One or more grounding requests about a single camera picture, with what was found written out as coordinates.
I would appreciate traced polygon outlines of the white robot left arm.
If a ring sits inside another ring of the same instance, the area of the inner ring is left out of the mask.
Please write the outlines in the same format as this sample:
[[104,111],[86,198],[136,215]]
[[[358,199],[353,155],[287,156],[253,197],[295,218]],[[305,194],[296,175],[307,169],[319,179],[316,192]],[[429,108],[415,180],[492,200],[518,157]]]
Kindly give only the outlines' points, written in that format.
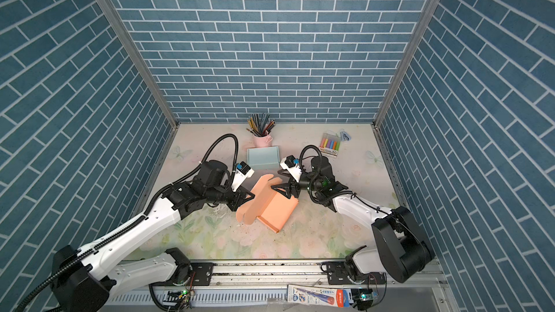
[[237,211],[254,199],[242,187],[252,173],[245,163],[234,161],[228,167],[204,156],[192,172],[164,186],[128,222],[89,244],[77,249],[65,246],[56,252],[51,276],[23,298],[17,311],[25,311],[47,287],[59,303],[57,311],[98,311],[108,300],[143,285],[190,283],[190,261],[177,248],[135,263],[122,264],[122,260],[205,205],[227,205]]

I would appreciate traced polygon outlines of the light blue paper box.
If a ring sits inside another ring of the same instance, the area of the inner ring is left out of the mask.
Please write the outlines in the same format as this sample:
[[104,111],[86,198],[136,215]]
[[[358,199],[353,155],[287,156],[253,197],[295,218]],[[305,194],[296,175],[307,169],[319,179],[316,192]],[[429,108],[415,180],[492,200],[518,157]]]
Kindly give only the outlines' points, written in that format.
[[249,148],[247,150],[247,164],[254,170],[279,170],[279,147]]

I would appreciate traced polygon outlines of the pink paper box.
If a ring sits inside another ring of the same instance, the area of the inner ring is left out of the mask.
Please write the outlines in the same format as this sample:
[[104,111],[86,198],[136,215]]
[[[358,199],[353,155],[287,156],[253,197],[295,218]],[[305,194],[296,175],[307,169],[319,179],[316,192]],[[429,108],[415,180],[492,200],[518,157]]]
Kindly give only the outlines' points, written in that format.
[[255,198],[237,209],[237,221],[252,225],[255,220],[259,220],[274,233],[279,233],[299,204],[294,196],[288,199],[272,189],[272,186],[282,182],[281,178],[272,174],[260,177],[251,190]]

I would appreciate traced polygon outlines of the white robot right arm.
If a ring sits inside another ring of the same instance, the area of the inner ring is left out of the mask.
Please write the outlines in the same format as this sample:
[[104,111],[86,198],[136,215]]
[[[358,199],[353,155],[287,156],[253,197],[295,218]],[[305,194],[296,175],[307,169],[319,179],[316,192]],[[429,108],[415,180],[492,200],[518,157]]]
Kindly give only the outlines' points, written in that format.
[[318,147],[307,145],[300,157],[283,158],[280,167],[278,173],[288,182],[273,186],[274,191],[291,199],[305,190],[316,205],[347,216],[373,233],[375,249],[361,246],[345,257],[344,270],[351,281],[359,283],[384,272],[404,283],[436,257],[428,235],[408,208],[392,209],[362,199],[336,180]]

